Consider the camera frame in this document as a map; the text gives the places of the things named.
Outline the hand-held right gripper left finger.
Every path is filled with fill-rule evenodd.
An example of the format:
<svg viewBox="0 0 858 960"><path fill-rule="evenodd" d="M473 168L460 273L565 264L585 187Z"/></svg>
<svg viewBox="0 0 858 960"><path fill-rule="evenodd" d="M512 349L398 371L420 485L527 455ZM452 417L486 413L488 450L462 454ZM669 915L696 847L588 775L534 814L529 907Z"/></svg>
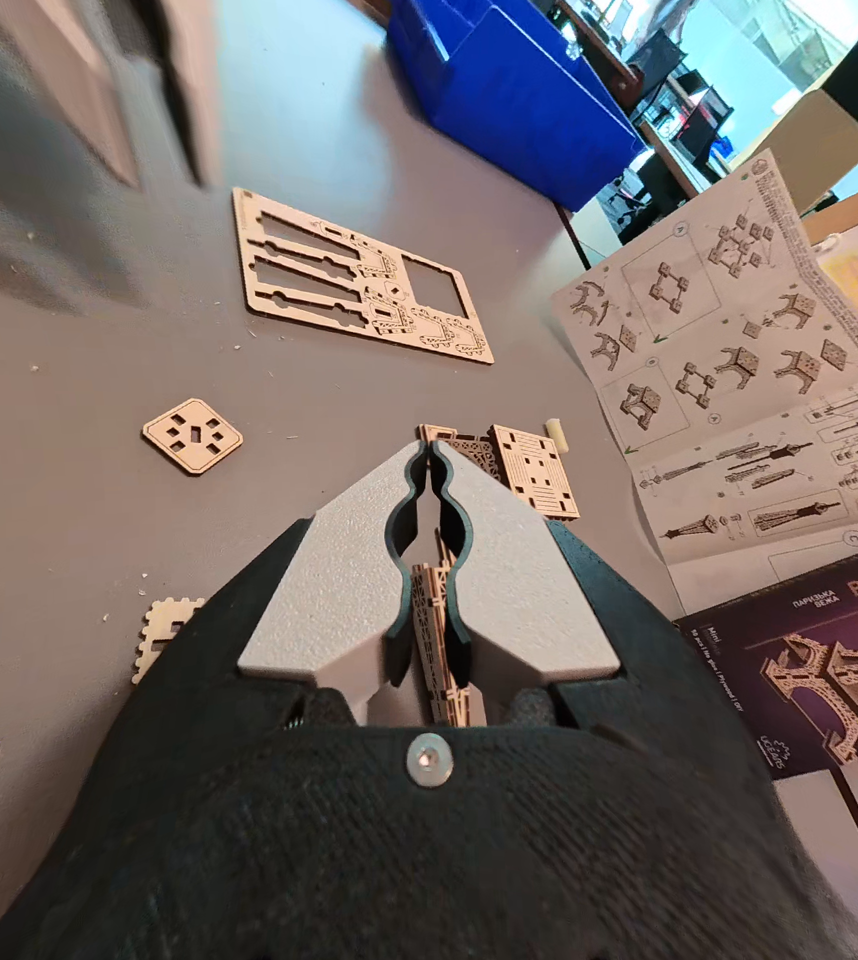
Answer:
<svg viewBox="0 0 858 960"><path fill-rule="evenodd" d="M409 666L427 445L413 441L319 508L238 658L250 678L337 690L354 718Z"/></svg>

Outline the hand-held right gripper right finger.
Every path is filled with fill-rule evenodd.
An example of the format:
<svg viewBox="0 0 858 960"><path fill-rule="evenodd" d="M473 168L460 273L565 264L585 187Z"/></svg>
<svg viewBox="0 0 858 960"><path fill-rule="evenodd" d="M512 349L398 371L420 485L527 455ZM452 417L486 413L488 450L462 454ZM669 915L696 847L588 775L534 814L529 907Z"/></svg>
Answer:
<svg viewBox="0 0 858 960"><path fill-rule="evenodd" d="M614 678L619 657L549 522L445 440L433 441L433 492L446 653L483 722L502 723L523 690Z"/></svg>

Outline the wooden tower spire piece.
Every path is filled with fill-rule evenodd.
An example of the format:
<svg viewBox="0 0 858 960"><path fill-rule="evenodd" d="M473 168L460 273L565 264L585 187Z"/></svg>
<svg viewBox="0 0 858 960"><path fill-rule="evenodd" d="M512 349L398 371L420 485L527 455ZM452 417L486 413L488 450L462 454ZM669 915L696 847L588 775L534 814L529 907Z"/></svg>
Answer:
<svg viewBox="0 0 858 960"><path fill-rule="evenodd" d="M482 695L460 687L448 665L447 577L456 556L435 529L438 560L411 569L412 623L433 723L448 727L487 726Z"/></svg>

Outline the small square wooden plate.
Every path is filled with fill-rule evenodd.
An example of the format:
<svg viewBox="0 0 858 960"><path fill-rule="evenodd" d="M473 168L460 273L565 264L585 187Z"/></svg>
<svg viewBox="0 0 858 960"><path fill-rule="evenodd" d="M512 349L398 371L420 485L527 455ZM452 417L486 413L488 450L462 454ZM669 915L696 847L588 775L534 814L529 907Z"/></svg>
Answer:
<svg viewBox="0 0 858 960"><path fill-rule="evenodd" d="M199 476L243 445L243 435L207 402L189 398L147 422L142 437L185 474Z"/></svg>

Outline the grey desk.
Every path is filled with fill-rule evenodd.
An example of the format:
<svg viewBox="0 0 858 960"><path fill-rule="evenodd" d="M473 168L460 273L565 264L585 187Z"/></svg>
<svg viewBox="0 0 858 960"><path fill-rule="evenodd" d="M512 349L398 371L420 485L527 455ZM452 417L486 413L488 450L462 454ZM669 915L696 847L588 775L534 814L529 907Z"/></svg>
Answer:
<svg viewBox="0 0 858 960"><path fill-rule="evenodd" d="M210 597L419 423L561 418L574 532L667 617L680 602L550 296L614 242L426 126L360 3L215 2L190 179L128 10L75 2L138 164L119 182L0 36L0 917L39 867L132 682L152 601ZM493 366L246 307L242 186L459 270ZM189 400L243 444L193 476L142 437Z"/></svg>

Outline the wooden tower base assembly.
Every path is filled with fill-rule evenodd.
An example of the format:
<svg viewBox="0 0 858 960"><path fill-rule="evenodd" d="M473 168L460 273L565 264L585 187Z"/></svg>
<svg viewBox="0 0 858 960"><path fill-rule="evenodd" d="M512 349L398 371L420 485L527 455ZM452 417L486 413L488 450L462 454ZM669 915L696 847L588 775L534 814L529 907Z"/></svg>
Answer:
<svg viewBox="0 0 858 960"><path fill-rule="evenodd" d="M447 442L546 519L572 522L581 516L552 438L498 424L479 435L426 423L415 432L425 442Z"/></svg>

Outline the toothed wooden puzzle piece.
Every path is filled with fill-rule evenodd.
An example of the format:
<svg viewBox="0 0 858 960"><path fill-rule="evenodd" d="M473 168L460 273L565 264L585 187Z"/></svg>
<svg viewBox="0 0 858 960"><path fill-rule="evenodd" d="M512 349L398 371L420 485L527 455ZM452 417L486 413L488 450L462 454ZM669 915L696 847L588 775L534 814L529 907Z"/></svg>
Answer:
<svg viewBox="0 0 858 960"><path fill-rule="evenodd" d="M134 686L140 684L161 653L206 602L204 597L196 599L168 597L152 602L144 614L140 641L135 648L136 655L131 677Z"/></svg>

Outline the dark purple puzzle box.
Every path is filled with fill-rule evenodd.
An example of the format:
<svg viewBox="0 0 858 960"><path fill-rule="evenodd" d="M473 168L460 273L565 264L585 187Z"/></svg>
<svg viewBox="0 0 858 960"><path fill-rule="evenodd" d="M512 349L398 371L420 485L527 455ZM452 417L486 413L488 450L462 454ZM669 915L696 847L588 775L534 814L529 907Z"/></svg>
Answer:
<svg viewBox="0 0 858 960"><path fill-rule="evenodd" d="M771 777L858 762L858 554L687 615Z"/></svg>

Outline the printed instruction sheet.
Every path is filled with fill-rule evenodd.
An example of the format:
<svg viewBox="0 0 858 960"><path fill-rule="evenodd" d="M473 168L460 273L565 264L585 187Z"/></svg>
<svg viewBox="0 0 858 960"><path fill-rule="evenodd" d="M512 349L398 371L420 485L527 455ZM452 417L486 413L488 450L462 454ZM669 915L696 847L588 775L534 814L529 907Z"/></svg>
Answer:
<svg viewBox="0 0 858 960"><path fill-rule="evenodd" d="M551 304L684 613L858 553L858 312L771 150Z"/></svg>

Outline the laser-cut wooden parts sheet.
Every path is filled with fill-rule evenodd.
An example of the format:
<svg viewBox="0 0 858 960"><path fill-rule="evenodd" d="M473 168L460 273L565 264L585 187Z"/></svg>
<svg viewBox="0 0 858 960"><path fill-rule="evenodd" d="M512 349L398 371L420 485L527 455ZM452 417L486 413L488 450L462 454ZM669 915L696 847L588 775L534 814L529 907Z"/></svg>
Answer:
<svg viewBox="0 0 858 960"><path fill-rule="evenodd" d="M253 313L491 366L459 270L239 186L231 189L246 307ZM419 300L409 268L451 282L458 311Z"/></svg>

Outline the blue plastic bin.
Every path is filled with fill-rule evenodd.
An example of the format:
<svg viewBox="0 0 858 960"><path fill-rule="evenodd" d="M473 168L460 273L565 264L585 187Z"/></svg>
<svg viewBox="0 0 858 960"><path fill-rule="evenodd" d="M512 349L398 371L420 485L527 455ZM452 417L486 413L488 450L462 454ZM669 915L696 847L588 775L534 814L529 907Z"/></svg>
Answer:
<svg viewBox="0 0 858 960"><path fill-rule="evenodd" d="M387 36L437 130L577 212L645 144L528 1L394 1Z"/></svg>

